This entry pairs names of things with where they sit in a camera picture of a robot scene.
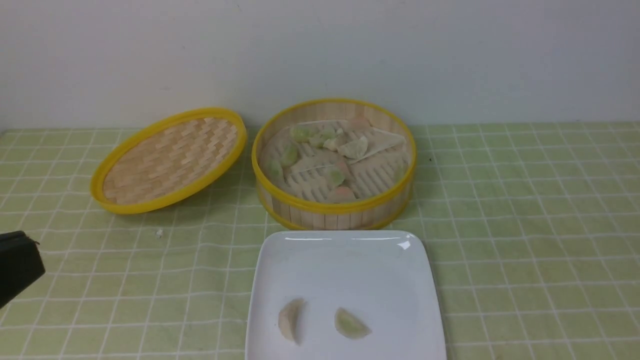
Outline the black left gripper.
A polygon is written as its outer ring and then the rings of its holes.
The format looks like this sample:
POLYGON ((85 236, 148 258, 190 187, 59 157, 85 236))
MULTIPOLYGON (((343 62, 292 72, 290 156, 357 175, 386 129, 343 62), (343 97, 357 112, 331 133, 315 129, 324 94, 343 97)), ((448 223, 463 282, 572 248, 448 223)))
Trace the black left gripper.
POLYGON ((39 245, 22 230, 0 235, 1 308, 46 273, 39 245))

